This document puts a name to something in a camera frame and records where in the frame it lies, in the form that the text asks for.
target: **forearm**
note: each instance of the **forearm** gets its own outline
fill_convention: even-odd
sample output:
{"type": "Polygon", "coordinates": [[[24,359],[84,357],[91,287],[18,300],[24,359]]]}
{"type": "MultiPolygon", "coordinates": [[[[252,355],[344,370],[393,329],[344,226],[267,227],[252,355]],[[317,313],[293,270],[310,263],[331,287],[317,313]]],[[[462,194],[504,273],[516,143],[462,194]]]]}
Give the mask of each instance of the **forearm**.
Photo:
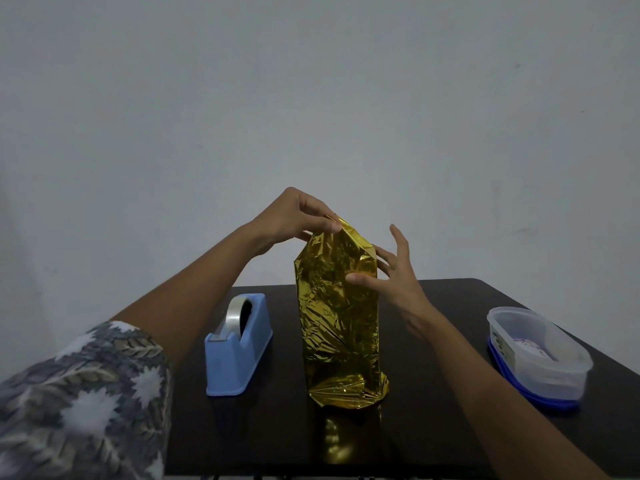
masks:
{"type": "Polygon", "coordinates": [[[607,478],[434,307],[423,335],[501,479],[607,478]]]}
{"type": "Polygon", "coordinates": [[[244,266],[266,245],[247,224],[114,316],[146,331],[176,364],[244,266]]]}

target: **gray floral shirt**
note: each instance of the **gray floral shirt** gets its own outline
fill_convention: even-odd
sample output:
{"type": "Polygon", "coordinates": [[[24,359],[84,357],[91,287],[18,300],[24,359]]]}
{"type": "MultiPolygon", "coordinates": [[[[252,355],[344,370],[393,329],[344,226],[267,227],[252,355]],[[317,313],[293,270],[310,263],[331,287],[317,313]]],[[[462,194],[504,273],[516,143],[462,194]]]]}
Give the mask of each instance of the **gray floral shirt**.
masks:
{"type": "Polygon", "coordinates": [[[0,384],[0,478],[160,479],[171,399],[162,347],[98,325],[0,384]]]}

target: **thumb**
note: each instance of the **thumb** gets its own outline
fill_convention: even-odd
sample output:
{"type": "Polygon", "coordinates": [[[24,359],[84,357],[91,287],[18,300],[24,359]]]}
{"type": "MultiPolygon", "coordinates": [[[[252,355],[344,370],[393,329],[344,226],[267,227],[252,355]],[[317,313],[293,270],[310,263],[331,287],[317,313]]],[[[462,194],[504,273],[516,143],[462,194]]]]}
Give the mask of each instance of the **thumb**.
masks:
{"type": "Polygon", "coordinates": [[[302,230],[308,230],[309,232],[329,232],[331,234],[335,234],[336,232],[340,232],[340,229],[342,229],[340,224],[328,219],[327,217],[309,216],[304,213],[303,215],[302,230]]]}
{"type": "Polygon", "coordinates": [[[384,293],[387,288],[387,280],[379,280],[373,276],[362,273],[349,273],[347,274],[347,282],[364,286],[370,290],[377,291],[378,293],[384,293]]]}

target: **blue lid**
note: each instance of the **blue lid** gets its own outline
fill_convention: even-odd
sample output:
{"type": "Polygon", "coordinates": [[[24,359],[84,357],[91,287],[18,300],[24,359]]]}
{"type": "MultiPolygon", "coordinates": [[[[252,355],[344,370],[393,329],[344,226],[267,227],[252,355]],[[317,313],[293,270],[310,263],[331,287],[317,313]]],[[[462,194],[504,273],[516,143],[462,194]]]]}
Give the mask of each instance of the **blue lid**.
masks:
{"type": "Polygon", "coordinates": [[[491,343],[491,338],[489,338],[489,352],[491,352],[491,355],[498,366],[498,371],[500,371],[502,377],[507,379],[509,384],[514,386],[518,390],[518,392],[521,393],[521,395],[523,395],[534,406],[539,406],[541,408],[554,411],[571,411],[576,409],[580,405],[580,401],[542,397],[541,395],[532,393],[529,389],[520,384],[507,364],[502,359],[502,356],[498,354],[498,352],[494,348],[493,344],[491,343]]]}

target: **gift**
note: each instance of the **gift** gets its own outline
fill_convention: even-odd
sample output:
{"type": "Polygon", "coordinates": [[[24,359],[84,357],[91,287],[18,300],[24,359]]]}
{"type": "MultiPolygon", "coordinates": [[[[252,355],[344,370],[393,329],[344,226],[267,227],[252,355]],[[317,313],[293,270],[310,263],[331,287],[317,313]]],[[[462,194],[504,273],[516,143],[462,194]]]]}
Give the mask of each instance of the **gift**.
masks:
{"type": "Polygon", "coordinates": [[[347,222],[315,233],[295,260],[307,392],[321,406],[359,409],[388,392],[380,371],[378,293],[346,281],[377,276],[376,250],[347,222]]]}

